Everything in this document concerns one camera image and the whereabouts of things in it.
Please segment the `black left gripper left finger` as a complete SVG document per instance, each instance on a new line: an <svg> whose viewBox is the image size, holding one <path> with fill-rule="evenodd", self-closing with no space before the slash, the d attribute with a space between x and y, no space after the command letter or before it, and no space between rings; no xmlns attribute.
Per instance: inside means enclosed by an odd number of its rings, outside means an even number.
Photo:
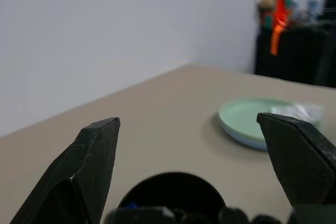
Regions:
<svg viewBox="0 0 336 224"><path fill-rule="evenodd" d="M10 224L99 224L119 128L118 117L84 127L49 165Z"/></svg>

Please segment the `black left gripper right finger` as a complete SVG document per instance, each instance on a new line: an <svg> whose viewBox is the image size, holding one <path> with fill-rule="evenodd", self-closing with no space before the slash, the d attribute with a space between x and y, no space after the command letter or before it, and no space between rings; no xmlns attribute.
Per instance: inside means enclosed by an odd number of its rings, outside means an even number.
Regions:
<svg viewBox="0 0 336 224"><path fill-rule="evenodd" d="M257 123L290 204L336 205L336 146L311 123L258 113Z"/></svg>

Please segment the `white tissue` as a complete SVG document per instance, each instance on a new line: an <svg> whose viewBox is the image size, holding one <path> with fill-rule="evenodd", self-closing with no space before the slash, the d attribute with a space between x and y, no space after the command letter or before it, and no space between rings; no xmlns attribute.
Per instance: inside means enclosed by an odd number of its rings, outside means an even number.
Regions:
<svg viewBox="0 0 336 224"><path fill-rule="evenodd" d="M309 103L292 103L286 105L274 105L270 107L273 114L292 117L312 124L319 124L323 109L321 106Z"/></svg>

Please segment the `light blue plate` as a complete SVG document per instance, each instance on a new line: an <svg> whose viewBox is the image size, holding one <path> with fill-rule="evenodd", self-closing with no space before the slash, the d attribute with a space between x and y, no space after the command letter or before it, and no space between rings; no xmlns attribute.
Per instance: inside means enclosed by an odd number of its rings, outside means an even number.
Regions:
<svg viewBox="0 0 336 224"><path fill-rule="evenodd" d="M265 141L263 142L259 142L259 141L255 141L250 137L247 136L243 136L242 134L239 134L231 129L229 129L228 127L226 127L225 125L222 126L224 131L236 142L238 142L239 144L245 145L249 148L253 148L255 150L259 150L259 151L264 151L267 152L267 146Z"/></svg>

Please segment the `light green plate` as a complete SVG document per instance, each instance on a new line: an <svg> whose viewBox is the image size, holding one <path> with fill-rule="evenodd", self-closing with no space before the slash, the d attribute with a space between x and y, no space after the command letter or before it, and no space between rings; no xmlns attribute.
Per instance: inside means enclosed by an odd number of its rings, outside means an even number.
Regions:
<svg viewBox="0 0 336 224"><path fill-rule="evenodd" d="M229 129L252 138L255 141L265 141L259 124L256 121L258 113L271 113L270 107L274 105L292 104L286 100L269 98L246 98L224 103L218 110L218 117L222 125Z"/></svg>

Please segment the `black plastic cup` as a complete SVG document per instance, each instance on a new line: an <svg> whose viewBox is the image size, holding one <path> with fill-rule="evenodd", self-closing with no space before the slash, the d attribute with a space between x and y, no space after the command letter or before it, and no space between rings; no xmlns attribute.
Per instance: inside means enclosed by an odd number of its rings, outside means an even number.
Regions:
<svg viewBox="0 0 336 224"><path fill-rule="evenodd" d="M134 185L119 207L165 206L185 211L219 211L226 206L221 194L207 180L187 172L163 172Z"/></svg>

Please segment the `black storage box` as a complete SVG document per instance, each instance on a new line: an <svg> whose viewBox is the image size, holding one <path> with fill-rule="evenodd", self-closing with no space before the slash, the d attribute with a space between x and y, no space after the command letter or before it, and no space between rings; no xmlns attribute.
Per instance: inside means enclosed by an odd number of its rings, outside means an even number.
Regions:
<svg viewBox="0 0 336 224"><path fill-rule="evenodd" d="M284 31L278 54L270 52L271 30L256 39L254 74L336 88L336 23Z"/></svg>

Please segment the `brown plush toy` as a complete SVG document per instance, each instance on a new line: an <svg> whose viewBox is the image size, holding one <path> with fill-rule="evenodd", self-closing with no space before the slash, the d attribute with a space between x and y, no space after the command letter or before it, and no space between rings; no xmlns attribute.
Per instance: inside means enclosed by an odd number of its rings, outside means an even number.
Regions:
<svg viewBox="0 0 336 224"><path fill-rule="evenodd" d="M272 13L275 9L275 0L259 0L257 7L260 14Z"/></svg>

